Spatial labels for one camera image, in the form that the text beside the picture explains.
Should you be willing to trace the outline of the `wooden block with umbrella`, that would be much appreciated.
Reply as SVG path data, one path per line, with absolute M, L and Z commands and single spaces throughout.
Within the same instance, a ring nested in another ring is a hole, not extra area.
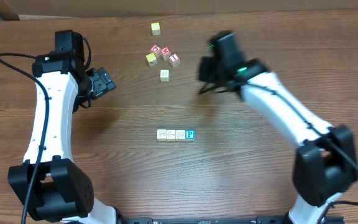
M 174 129 L 168 129 L 166 131 L 166 140 L 167 141 L 176 141 L 177 140 L 176 131 Z

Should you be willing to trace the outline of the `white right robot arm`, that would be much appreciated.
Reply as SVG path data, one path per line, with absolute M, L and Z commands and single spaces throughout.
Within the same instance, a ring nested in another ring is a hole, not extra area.
M 295 149 L 293 184 L 298 198 L 288 212 L 289 223 L 325 223 L 329 207 L 358 180 L 352 131 L 311 112 L 256 58 L 226 65 L 217 57 L 202 57 L 199 80 L 214 90 L 236 92 Z

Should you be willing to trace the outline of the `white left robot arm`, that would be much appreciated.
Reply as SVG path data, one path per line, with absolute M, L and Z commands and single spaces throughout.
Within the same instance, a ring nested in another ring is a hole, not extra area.
M 116 88 L 104 68 L 90 68 L 74 50 L 35 58 L 30 78 L 37 102 L 29 146 L 19 166 L 8 172 L 9 185 L 22 202 L 21 222 L 117 223 L 115 208 L 94 196 L 90 178 L 73 162 L 71 123 L 84 102 Z

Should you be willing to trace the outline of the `wooden block with turtle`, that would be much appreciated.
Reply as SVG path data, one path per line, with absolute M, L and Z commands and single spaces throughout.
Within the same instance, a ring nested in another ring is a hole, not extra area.
M 160 81 L 168 82 L 170 79 L 170 71 L 169 70 L 161 70 L 160 71 Z

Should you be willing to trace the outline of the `wooden block with pretzel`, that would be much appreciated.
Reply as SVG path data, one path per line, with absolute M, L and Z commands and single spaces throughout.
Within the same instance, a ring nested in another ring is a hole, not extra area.
M 186 141 L 186 131 L 185 130 L 176 130 L 175 131 L 176 141 Z

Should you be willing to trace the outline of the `wooden block blue letter P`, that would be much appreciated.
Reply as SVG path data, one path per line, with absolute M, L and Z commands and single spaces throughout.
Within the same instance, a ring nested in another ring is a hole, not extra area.
M 195 140 L 195 130 L 187 129 L 185 131 L 185 141 L 194 141 Z

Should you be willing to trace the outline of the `wooden block with K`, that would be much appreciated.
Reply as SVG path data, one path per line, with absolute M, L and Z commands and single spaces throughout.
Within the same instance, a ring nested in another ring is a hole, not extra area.
M 157 130 L 157 140 L 158 141 L 166 141 L 167 140 L 167 130 L 166 129 L 158 129 Z

